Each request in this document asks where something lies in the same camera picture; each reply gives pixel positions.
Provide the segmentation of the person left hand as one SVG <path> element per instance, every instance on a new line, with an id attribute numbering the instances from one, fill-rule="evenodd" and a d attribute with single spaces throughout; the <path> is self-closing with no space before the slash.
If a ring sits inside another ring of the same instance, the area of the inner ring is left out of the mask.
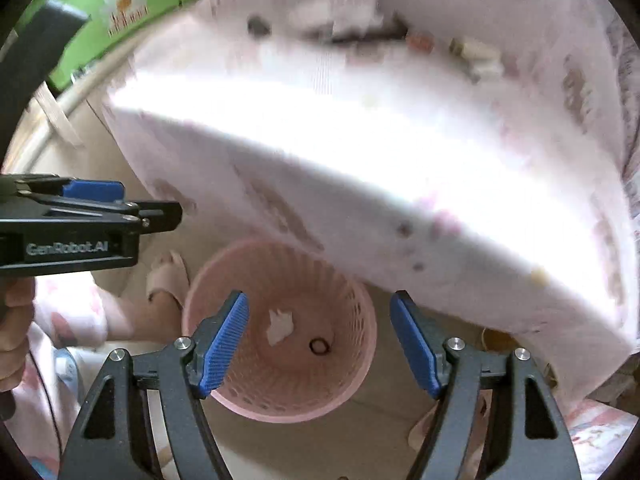
<path id="1" fill-rule="evenodd" d="M 23 378 L 29 352 L 28 331 L 34 320 L 35 279 L 18 278 L 6 285 L 6 313 L 0 330 L 0 390 L 11 391 Z"/>

